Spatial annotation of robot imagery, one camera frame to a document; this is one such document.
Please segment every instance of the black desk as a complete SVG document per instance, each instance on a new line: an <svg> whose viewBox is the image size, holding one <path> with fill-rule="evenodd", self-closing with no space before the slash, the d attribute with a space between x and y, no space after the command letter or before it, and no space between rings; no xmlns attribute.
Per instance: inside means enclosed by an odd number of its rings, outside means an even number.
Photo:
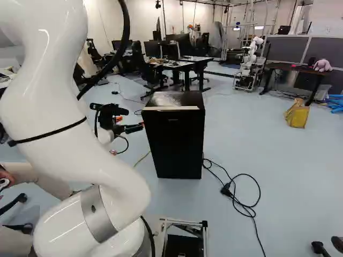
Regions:
<svg viewBox="0 0 343 257"><path fill-rule="evenodd" d="M213 57L201 57L201 56L186 56L188 58L180 58L180 61L190 62L195 64L195 72L199 74L199 90L204 92L210 90L210 87L204 88L204 70L208 62L213 61Z"/></svg>
<svg viewBox="0 0 343 257"><path fill-rule="evenodd" d="M163 70L170 70L170 71L177 71L177 72L184 72L184 86L185 90L190 90L190 80L189 80L189 72L193 69L194 63L192 62L184 62L184 61L177 61L178 65L173 65L174 61L170 61L170 63L151 63L150 65L159 65L161 69L159 69L159 77L160 77L160 85L163 86L163 76L162 71Z"/></svg>
<svg viewBox="0 0 343 257"><path fill-rule="evenodd" d="M319 72L313 69L305 69L304 67L301 67L301 66L292 67L292 64L289 64L289 63L268 63L265 65L265 67L268 68L269 71L266 78L266 84L264 85L263 91L259 93L260 95L264 95L265 93L271 90L271 88L269 87L269 83L272 78L273 71L275 70L297 71L297 72L317 75L317 81L316 81L315 87L309 99L307 100L305 106L310 106L312 104L324 76L327 76L328 74L330 74L329 72Z"/></svg>

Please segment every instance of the table leg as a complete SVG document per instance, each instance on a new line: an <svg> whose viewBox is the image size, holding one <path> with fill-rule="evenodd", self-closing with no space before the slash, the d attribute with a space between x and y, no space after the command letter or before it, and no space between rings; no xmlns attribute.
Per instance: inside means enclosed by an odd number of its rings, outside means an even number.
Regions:
<svg viewBox="0 0 343 257"><path fill-rule="evenodd" d="M270 80L272 78L272 74L273 74L274 70L275 69L269 69L268 74L267 74L266 84L264 85L263 91L261 93L259 93L260 95L264 95L265 93L270 91L269 83L270 83Z"/></svg>
<svg viewBox="0 0 343 257"><path fill-rule="evenodd" d="M315 99L315 96L317 94L318 88L320 86L320 83L322 83L324 76L323 75L317 75L317 81L316 81L316 85L312 91L312 94L310 95L309 99L307 100L305 106L310 106L313 102L313 100Z"/></svg>
<svg viewBox="0 0 343 257"><path fill-rule="evenodd" d="M190 90L189 71L184 71L184 87L185 91Z"/></svg>
<svg viewBox="0 0 343 257"><path fill-rule="evenodd" d="M201 92L205 92L211 89L210 87L204 88L204 69L205 69L205 66L202 66L199 70L199 90Z"/></svg>
<svg viewBox="0 0 343 257"><path fill-rule="evenodd" d="M165 82L163 81L163 69L159 69L159 78L160 78L160 87L163 87L165 85Z"/></svg>
<svg viewBox="0 0 343 257"><path fill-rule="evenodd" d="M180 84L180 76L178 71L173 71L173 84L178 85Z"/></svg>

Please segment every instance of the yellow box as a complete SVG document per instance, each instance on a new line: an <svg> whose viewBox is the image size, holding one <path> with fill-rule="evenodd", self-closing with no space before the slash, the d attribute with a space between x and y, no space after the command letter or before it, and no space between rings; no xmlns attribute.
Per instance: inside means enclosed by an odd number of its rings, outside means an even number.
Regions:
<svg viewBox="0 0 343 257"><path fill-rule="evenodd" d="M303 106L304 100L300 98L294 99L294 104L285 113L284 117L291 127L298 127L304 129L307 118L309 117L310 107Z"/></svg>

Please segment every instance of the gray partition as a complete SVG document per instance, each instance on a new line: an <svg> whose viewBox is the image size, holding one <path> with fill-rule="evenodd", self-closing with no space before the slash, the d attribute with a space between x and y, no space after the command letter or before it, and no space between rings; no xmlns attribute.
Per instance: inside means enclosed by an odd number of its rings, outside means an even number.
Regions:
<svg viewBox="0 0 343 257"><path fill-rule="evenodd" d="M306 50L308 36L269 36L267 42L271 43L268 60L300 63ZM267 44L263 57L267 55Z"/></svg>
<svg viewBox="0 0 343 257"><path fill-rule="evenodd" d="M332 37L312 37L304 62L315 57L317 60L325 58L332 67L343 68L343 39Z"/></svg>

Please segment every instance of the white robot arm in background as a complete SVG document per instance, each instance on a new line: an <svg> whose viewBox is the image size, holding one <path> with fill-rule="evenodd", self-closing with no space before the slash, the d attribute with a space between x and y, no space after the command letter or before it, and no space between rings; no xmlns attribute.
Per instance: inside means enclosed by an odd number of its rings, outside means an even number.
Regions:
<svg viewBox="0 0 343 257"><path fill-rule="evenodd" d="M255 52L257 50L257 46L263 44L264 40L260 37L255 36L249 47L243 47L243 49L247 50L248 53L244 54L243 56L243 64L241 64L241 72L243 75L249 75L250 68L252 64L256 62L256 55Z"/></svg>
<svg viewBox="0 0 343 257"><path fill-rule="evenodd" d="M72 90L73 68L87 35L83 1L1 0L0 26L21 39L26 53L0 101L7 133L38 172L95 184L40 218L34 232L37 255L133 256L145 241L139 218L151 196L143 178L99 143Z"/></svg>

